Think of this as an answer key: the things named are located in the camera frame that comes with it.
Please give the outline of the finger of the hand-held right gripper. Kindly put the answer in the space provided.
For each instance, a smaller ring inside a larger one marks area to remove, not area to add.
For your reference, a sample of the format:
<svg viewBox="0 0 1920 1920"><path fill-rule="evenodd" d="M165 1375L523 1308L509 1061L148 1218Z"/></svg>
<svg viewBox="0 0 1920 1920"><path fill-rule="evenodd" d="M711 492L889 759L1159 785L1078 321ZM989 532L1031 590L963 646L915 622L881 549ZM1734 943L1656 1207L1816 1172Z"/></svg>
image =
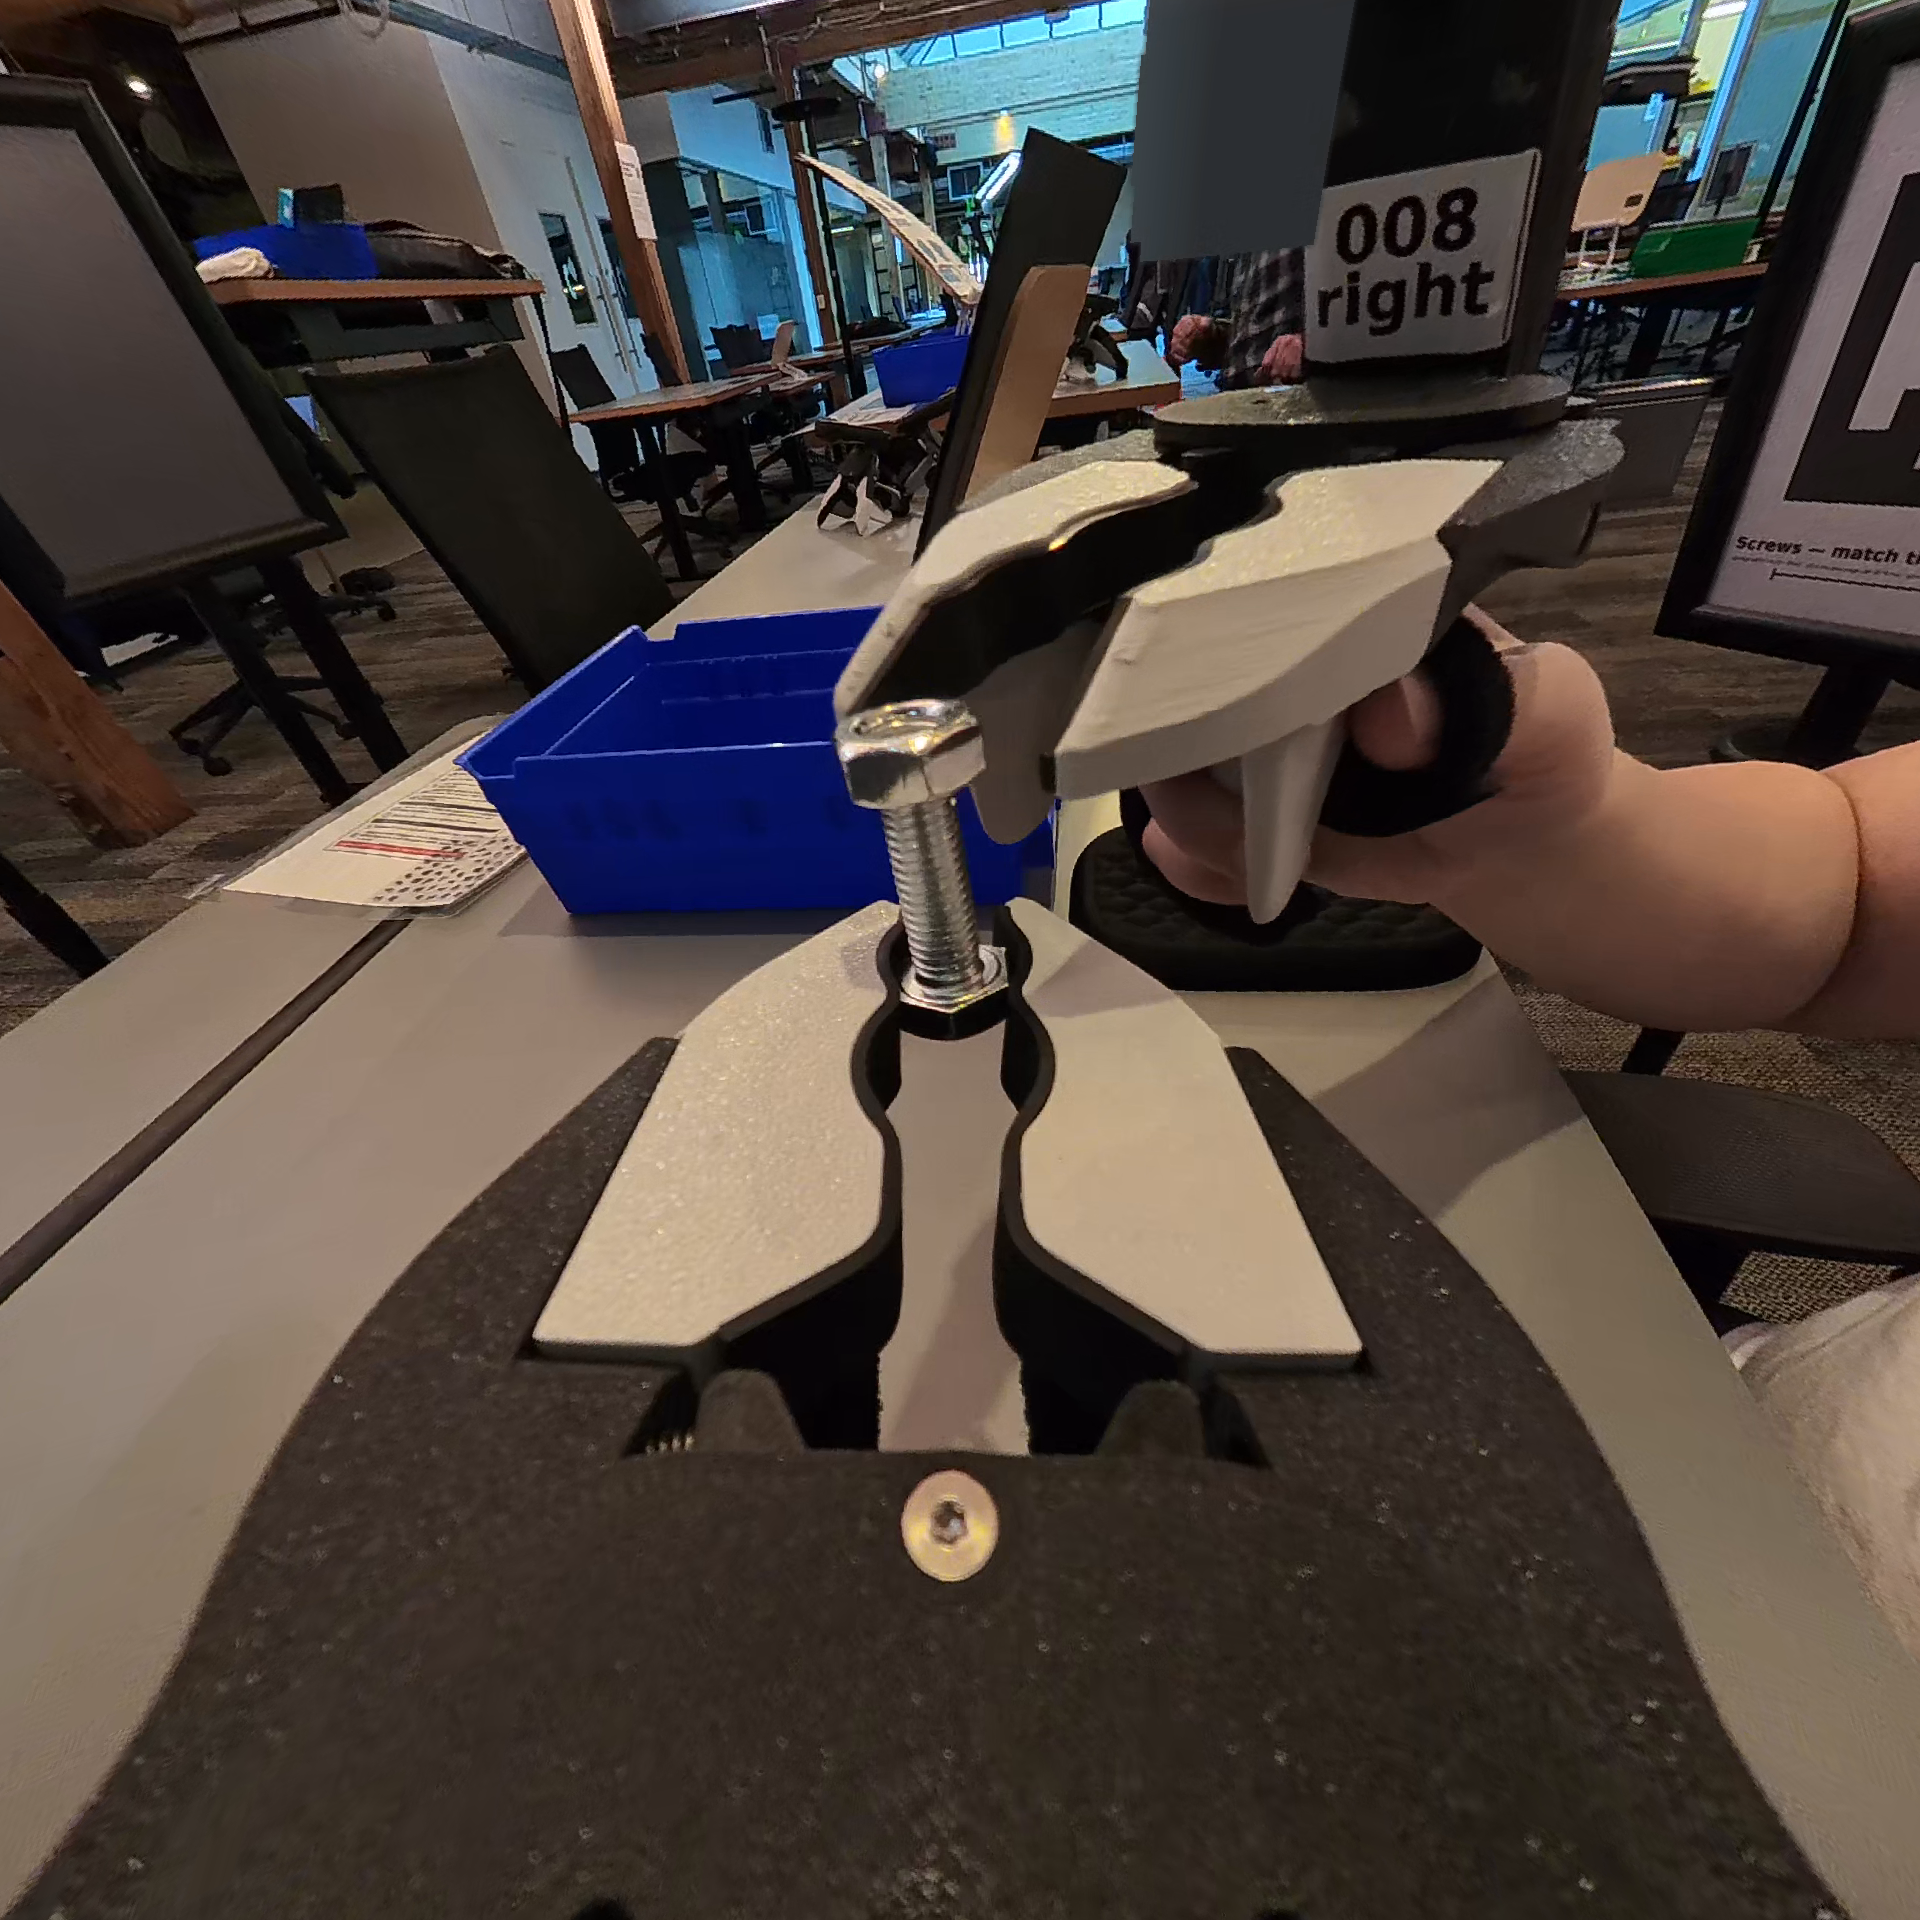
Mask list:
<svg viewBox="0 0 1920 1920"><path fill-rule="evenodd" d="M1057 796L1232 769L1246 906L1272 922L1305 875L1339 718L1423 659L1452 573L1437 532L1499 468L1409 459L1272 484L1271 515L1120 601L1053 749Z"/></svg>
<svg viewBox="0 0 1920 1920"><path fill-rule="evenodd" d="M982 737L972 799L1012 846L1053 803L1056 751L1133 587L1192 559L1197 487L1164 463L1097 462L955 515L891 593L837 681L835 714L953 700Z"/></svg>

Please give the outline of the green storage box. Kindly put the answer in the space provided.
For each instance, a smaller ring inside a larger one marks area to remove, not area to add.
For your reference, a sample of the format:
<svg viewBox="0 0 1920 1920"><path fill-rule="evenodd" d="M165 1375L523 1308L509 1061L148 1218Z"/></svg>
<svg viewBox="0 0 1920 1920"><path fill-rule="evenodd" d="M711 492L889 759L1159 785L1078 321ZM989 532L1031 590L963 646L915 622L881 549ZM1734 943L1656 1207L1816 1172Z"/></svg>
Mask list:
<svg viewBox="0 0 1920 1920"><path fill-rule="evenodd" d="M1741 267L1757 244L1757 230L1759 221L1753 218L1651 223L1627 258L1627 277L1632 281L1696 279Z"/></svg>

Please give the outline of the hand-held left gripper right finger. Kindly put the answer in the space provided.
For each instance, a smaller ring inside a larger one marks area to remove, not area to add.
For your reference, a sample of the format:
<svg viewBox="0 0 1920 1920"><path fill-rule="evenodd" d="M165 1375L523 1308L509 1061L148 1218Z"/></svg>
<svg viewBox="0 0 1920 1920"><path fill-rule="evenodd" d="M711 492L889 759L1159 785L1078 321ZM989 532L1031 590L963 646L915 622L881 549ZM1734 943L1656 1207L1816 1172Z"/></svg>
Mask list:
<svg viewBox="0 0 1920 1920"><path fill-rule="evenodd" d="M1089 1454L1141 1385L1228 1429L1232 1382L1344 1375L1361 1342L1213 1026L1031 901L1011 970L992 1298L1025 1444Z"/></svg>

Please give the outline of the blue plastic bin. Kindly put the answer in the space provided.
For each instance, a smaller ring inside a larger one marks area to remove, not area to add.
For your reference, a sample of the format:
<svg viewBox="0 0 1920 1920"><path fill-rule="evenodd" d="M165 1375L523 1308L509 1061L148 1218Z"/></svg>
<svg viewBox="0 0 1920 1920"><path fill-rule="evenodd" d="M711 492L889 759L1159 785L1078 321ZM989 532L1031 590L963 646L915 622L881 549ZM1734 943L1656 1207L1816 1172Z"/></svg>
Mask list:
<svg viewBox="0 0 1920 1920"><path fill-rule="evenodd" d="M574 916L863 908L895 895L847 796L831 686L878 607L627 629L462 751Z"/></svg>

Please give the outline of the black panel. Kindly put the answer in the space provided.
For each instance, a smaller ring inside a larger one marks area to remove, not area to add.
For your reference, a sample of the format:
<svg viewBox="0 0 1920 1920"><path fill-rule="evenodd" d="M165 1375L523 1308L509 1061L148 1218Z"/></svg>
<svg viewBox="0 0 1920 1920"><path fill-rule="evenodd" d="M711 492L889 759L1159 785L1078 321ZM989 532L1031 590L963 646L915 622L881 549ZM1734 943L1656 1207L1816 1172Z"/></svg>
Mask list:
<svg viewBox="0 0 1920 1920"><path fill-rule="evenodd" d="M531 693L671 614L659 563L512 349L305 387Z"/></svg>

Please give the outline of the blue storage box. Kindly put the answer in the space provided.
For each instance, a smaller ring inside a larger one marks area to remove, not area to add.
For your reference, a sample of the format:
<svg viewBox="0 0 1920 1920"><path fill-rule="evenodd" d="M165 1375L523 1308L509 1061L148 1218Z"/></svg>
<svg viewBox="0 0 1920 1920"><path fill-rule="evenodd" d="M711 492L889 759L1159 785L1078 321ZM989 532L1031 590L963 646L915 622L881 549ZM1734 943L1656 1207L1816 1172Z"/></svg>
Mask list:
<svg viewBox="0 0 1920 1920"><path fill-rule="evenodd" d="M947 326L905 343L878 348L870 357L884 409L915 411L955 393L972 349L966 331Z"/></svg>
<svg viewBox="0 0 1920 1920"><path fill-rule="evenodd" d="M264 260L263 267L238 270L238 277L288 281L373 281L380 277L368 230L359 223L263 223L203 235L190 247L198 262L227 253Z"/></svg>

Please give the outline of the large steel bolt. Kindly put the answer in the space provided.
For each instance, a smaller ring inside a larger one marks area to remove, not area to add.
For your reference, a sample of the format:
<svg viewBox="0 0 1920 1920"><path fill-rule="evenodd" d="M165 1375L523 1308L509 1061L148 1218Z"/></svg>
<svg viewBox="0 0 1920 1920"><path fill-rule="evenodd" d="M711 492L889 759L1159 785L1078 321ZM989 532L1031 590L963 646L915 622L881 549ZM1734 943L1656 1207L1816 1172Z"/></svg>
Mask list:
<svg viewBox="0 0 1920 1920"><path fill-rule="evenodd" d="M903 1001L963 1017L1001 993L1006 965L982 943L955 803L984 770L972 708L917 700L852 711L835 732L849 799L880 815L910 972Z"/></svg>

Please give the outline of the black framed display board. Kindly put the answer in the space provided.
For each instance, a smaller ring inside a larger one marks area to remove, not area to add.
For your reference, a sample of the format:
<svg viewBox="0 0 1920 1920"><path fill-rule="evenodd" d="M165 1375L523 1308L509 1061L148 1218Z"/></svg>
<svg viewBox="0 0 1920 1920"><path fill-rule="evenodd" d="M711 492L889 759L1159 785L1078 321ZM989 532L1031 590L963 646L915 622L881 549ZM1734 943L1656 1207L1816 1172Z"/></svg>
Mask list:
<svg viewBox="0 0 1920 1920"><path fill-rule="evenodd" d="M3 81L3 553L30 613L181 593L326 804L349 782L220 581L254 569L380 770L406 749L300 558L345 527L89 86Z"/></svg>

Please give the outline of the grey metal bin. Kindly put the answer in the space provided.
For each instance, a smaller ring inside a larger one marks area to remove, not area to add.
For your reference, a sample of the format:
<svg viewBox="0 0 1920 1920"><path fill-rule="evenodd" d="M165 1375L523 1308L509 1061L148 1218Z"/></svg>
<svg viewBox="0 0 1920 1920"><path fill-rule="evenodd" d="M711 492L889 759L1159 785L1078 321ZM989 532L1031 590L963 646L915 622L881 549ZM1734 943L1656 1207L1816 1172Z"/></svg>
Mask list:
<svg viewBox="0 0 1920 1920"><path fill-rule="evenodd" d="M1568 418L1611 422L1622 447L1600 493L1605 509L1656 505L1673 493L1715 393L1709 375L1653 375L1569 395Z"/></svg>

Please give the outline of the wooden top table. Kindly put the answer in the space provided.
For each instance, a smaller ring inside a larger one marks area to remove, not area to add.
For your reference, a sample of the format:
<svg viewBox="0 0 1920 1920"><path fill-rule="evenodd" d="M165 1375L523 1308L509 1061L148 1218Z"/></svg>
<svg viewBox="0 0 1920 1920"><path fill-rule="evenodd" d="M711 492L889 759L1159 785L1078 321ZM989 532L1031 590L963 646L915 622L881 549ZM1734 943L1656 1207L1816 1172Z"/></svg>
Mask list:
<svg viewBox="0 0 1920 1920"><path fill-rule="evenodd" d="M203 291L270 370L515 345L520 305L544 295L537 279L222 279Z"/></svg>
<svg viewBox="0 0 1920 1920"><path fill-rule="evenodd" d="M751 455L747 414L750 403L760 397L764 389L765 378L741 375L718 382L654 389L628 399L607 399L579 411L566 409L563 417L568 426L583 428L636 422L639 468L647 473L663 539L683 582L695 585L703 577L689 551L688 527L679 509L680 487L667 473L665 442L660 439L659 428L675 421L716 428L718 462L721 467L726 492L735 502L737 527L747 538L758 538L768 531L771 522L765 517L760 481Z"/></svg>

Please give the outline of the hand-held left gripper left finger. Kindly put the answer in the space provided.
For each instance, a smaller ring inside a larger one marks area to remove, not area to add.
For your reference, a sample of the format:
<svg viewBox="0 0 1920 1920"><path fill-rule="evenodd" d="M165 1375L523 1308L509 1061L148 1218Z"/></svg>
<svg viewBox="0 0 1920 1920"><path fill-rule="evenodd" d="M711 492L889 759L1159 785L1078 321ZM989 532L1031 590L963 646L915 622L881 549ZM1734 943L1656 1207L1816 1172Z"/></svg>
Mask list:
<svg viewBox="0 0 1920 1920"><path fill-rule="evenodd" d="M688 1023L540 1309L541 1357L758 1372L807 1446L878 1446L905 1263L895 947L872 902Z"/></svg>

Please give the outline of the laminated printed instruction sheet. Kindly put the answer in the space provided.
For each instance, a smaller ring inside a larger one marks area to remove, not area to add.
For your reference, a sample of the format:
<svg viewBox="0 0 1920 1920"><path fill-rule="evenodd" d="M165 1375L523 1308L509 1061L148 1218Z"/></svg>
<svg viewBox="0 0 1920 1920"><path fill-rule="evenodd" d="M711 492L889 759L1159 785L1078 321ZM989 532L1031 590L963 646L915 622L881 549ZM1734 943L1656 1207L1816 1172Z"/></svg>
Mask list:
<svg viewBox="0 0 1920 1920"><path fill-rule="evenodd" d="M460 910L526 859L456 751L355 803L227 883L230 895L431 915Z"/></svg>

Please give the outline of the black white marker poster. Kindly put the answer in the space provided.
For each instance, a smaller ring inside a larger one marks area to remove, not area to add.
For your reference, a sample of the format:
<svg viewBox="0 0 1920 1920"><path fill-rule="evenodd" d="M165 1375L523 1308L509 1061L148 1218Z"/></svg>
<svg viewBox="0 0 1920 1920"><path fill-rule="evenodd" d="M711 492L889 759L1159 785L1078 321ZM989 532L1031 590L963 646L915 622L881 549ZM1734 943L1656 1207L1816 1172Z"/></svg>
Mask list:
<svg viewBox="0 0 1920 1920"><path fill-rule="evenodd" d="M1837 37L1656 630L1822 667L1716 762L1836 766L1918 683L1918 5Z"/></svg>

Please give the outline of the person's right hand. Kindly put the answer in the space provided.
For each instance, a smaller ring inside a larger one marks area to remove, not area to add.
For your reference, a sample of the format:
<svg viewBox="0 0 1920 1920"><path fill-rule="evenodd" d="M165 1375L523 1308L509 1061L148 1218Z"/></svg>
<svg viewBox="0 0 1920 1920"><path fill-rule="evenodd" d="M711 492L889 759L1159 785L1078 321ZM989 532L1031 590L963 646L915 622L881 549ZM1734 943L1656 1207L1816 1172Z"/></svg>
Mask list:
<svg viewBox="0 0 1920 1920"><path fill-rule="evenodd" d="M1605 693L1563 645L1494 639L1515 718L1492 769L1492 797L1391 837L1319 826L1305 875L1341 895L1431 906L1543 989L1595 996L1600 885L1582 873L1577 837L1616 770ZM1425 670L1371 693L1344 715L1347 739L1379 773L1423 773L1441 737L1441 698ZM1207 773L1142 789L1142 857L1183 895L1246 906L1241 799Z"/></svg>

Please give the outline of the black bag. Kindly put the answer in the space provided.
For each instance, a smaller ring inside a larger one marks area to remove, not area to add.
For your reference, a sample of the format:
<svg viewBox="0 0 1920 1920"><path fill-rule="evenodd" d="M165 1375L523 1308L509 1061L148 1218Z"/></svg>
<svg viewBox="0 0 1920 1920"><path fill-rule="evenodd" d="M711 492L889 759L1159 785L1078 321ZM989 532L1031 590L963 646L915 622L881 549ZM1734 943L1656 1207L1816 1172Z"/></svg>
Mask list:
<svg viewBox="0 0 1920 1920"><path fill-rule="evenodd" d="M375 275L385 281L527 281L508 252L408 221L365 221Z"/></svg>

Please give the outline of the white curved panel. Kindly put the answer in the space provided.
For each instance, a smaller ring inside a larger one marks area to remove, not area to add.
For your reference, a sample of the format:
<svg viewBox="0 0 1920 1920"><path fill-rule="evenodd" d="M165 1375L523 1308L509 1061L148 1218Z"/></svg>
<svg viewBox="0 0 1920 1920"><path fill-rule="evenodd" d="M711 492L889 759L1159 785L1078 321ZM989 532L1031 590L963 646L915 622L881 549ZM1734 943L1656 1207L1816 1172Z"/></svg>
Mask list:
<svg viewBox="0 0 1920 1920"><path fill-rule="evenodd" d="M828 159L799 154L798 165L812 173L837 185L849 195L863 211L881 221L881 226L899 239L908 253L940 281L944 300L948 300L957 315L957 326L969 330L982 297L982 283L972 267L947 247L947 239L927 226L919 214L908 211L895 199L880 193L872 183L861 180L852 172Z"/></svg>

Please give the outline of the wooden post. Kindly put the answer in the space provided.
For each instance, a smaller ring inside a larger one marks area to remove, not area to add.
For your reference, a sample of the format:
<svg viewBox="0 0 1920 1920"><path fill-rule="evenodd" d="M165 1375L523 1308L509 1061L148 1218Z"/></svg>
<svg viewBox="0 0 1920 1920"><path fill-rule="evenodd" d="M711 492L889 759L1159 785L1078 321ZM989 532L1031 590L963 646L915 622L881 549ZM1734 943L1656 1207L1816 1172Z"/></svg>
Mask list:
<svg viewBox="0 0 1920 1920"><path fill-rule="evenodd" d="M689 370L679 321L665 291L655 233L648 223L639 223L636 214L638 202L633 195L645 199L641 167L630 151L622 118L599 10L595 2L549 2L545 7L558 28L592 165L607 199L615 252L639 314L639 331L663 349L659 385L665 389L685 387L689 385Z"/></svg>
<svg viewBox="0 0 1920 1920"><path fill-rule="evenodd" d="M3 746L96 849L141 849L195 810L3 587Z"/></svg>

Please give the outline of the black board wooden back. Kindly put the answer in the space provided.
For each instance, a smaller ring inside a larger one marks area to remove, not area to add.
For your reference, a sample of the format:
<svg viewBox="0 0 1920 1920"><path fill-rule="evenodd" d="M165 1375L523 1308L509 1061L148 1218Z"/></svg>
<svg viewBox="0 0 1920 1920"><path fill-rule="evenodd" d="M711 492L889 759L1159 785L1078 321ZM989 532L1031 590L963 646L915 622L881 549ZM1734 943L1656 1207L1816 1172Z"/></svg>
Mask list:
<svg viewBox="0 0 1920 1920"><path fill-rule="evenodd" d="M1031 131L927 482L919 553L973 493L1029 463L1125 172Z"/></svg>

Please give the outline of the large steel nut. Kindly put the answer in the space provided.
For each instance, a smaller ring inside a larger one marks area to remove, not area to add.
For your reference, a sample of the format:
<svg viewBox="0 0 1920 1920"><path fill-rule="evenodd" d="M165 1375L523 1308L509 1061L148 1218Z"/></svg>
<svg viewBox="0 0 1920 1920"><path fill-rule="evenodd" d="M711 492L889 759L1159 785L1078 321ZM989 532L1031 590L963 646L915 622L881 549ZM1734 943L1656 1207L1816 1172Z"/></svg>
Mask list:
<svg viewBox="0 0 1920 1920"><path fill-rule="evenodd" d="M917 1041L972 1041L1003 1023L1011 996L1011 978L1003 966L992 970L982 987L947 996L927 989L910 966L899 983L899 1026Z"/></svg>

